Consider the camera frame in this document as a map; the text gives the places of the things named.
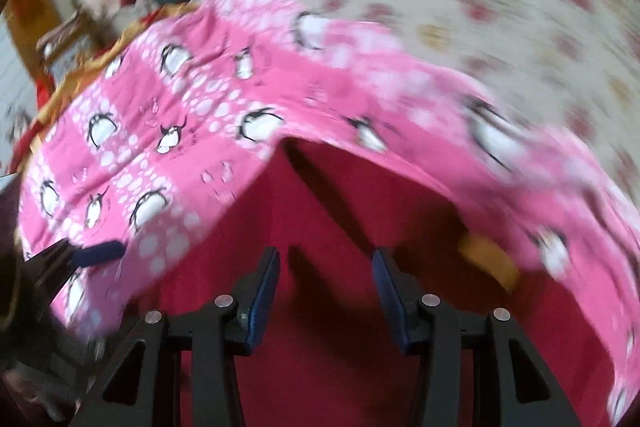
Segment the dark red garment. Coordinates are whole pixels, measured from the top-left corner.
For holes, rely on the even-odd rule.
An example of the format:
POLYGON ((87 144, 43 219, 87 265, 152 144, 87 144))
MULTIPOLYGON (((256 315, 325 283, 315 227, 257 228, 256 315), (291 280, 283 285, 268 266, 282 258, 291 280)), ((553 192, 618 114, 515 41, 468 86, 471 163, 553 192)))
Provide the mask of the dark red garment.
POLYGON ((278 248, 281 275, 265 338, 236 362, 251 426, 403 426, 418 363, 402 355, 373 284, 375 249, 455 308, 511 311, 580 421, 608 423, 610 358, 572 294, 539 269, 513 291, 466 262, 465 228, 448 200, 336 148, 282 141, 265 170, 138 311, 201 308, 278 248))

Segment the pink penguin duvet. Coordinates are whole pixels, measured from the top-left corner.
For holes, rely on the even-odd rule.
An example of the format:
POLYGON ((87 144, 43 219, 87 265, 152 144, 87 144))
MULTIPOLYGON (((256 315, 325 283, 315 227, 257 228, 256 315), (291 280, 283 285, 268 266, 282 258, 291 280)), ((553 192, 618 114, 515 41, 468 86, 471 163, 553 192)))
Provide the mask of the pink penguin duvet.
POLYGON ((639 213, 589 146, 526 124, 483 83, 418 60, 384 27, 293 0, 203 0, 138 35, 30 158, 27 254, 118 239, 52 303, 84 338, 203 243, 287 139, 327 145, 444 196, 461 257, 513 291, 539 269, 574 297, 613 367, 608 423, 639 396, 639 213))

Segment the orange yellow blanket edge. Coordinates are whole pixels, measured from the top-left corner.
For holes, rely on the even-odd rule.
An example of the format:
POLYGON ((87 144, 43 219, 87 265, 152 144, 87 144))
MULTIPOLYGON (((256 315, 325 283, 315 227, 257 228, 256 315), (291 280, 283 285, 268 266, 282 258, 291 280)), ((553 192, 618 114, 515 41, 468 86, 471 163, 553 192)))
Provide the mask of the orange yellow blanket edge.
POLYGON ((16 173, 24 168, 27 158, 38 148, 37 140, 43 138, 43 135, 56 123, 65 109, 70 106, 70 103, 90 87, 98 79, 101 72, 104 72, 108 62, 120 52, 126 51, 138 35, 159 20, 183 16, 194 12, 197 8, 196 2, 163 5, 145 17, 131 22, 113 44, 107 46, 94 57, 86 58, 78 67, 69 72, 61 86, 53 91, 47 103, 39 109, 21 139, 14 145, 13 155, 9 166, 6 167, 6 173, 16 173))

